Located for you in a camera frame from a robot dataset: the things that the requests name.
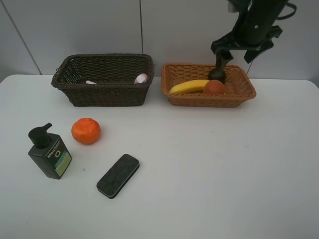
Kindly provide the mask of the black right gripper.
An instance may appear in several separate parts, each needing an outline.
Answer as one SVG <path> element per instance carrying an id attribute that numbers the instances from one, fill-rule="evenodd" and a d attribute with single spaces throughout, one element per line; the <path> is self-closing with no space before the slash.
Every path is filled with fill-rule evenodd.
<path id="1" fill-rule="evenodd" d="M 223 72 L 224 67 L 233 60 L 230 50 L 246 50 L 244 59 L 251 63 L 265 51 L 273 48 L 272 39 L 278 38 L 283 30 L 275 25 L 240 25 L 231 32 L 215 40 L 211 50 L 216 54 L 215 70 Z"/>

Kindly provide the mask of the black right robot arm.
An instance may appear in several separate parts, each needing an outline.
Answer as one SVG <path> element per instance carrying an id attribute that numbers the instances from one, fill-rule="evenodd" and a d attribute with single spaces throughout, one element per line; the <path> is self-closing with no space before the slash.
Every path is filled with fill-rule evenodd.
<path id="1" fill-rule="evenodd" d="M 283 32 L 277 20 L 292 17 L 297 6 L 288 0 L 230 0 L 229 10 L 238 12 L 238 19 L 233 29 L 211 44 L 216 56 L 216 75 L 224 74 L 224 67 L 233 60 L 231 50 L 246 51 L 244 59 L 251 63 L 263 52 L 271 49 L 272 39 L 278 38 Z"/>

